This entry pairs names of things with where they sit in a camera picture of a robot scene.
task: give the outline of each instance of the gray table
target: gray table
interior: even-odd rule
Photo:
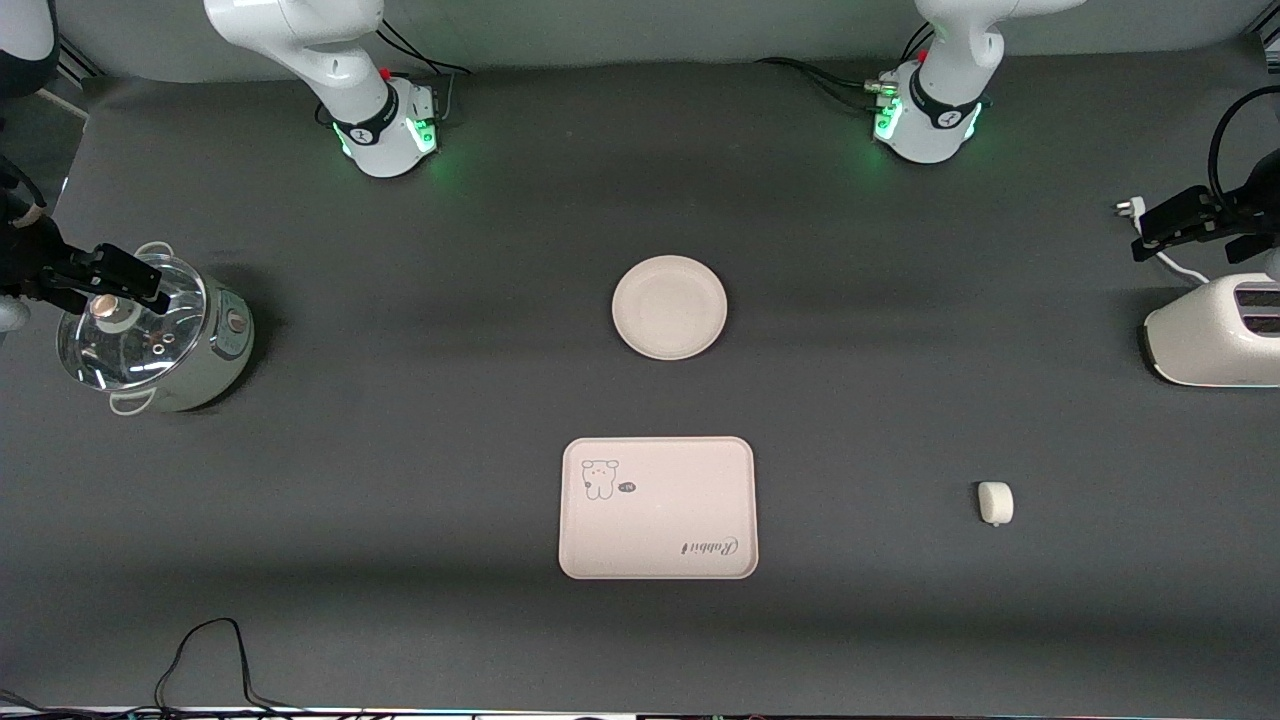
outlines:
[[[485,73],[388,182],[301,83],[115,85],[65,234],[172,241],[244,292],[261,357],[123,420],[64,375],[55,313],[9,338],[0,684],[141,702],[230,614],[259,689],[307,705],[1280,716],[1280,402],[1148,374],[1134,331],[1187,288],[1108,214],[1202,182],[1265,81],[1248,42],[1012,59],[922,168],[785,68]],[[1240,117],[1229,184],[1275,131]],[[731,299],[687,363],[609,322],[663,252]],[[564,446],[654,434],[754,446],[749,580],[561,574]],[[174,702],[237,701],[227,635],[189,662]]]

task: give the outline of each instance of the pot handle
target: pot handle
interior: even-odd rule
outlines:
[[[111,413],[122,418],[137,415],[148,406],[156,397],[156,388],[147,388],[138,392],[113,392],[110,397]]]
[[[173,258],[173,246],[164,241],[155,241],[143,245],[142,247],[133,251],[134,255],[146,255],[147,252],[156,252],[160,249],[160,254],[166,258]]]

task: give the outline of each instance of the pot lid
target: pot lid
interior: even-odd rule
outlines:
[[[100,391],[132,389],[160,378],[200,342],[207,297],[191,265],[168,252],[140,254],[160,270],[169,311],[157,315],[111,295],[90,300],[83,315],[64,313],[58,356],[77,380]]]

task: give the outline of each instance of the round plate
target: round plate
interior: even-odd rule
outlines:
[[[716,273],[678,255],[631,268],[613,291],[613,324],[636,352],[685,360],[707,350],[724,329],[728,297]]]

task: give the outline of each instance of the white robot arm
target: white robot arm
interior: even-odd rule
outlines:
[[[874,137],[914,163],[941,163],[973,136],[982,92],[1005,58],[996,23],[1047,15],[1085,0],[915,0],[937,33],[922,64],[909,59],[869,87],[882,95]]]
[[[365,173],[407,173],[436,147],[430,88],[384,78],[356,40],[375,32],[383,0],[205,0],[228,42],[301,77],[334,119],[343,151]],[[323,50],[314,46],[324,45]]]

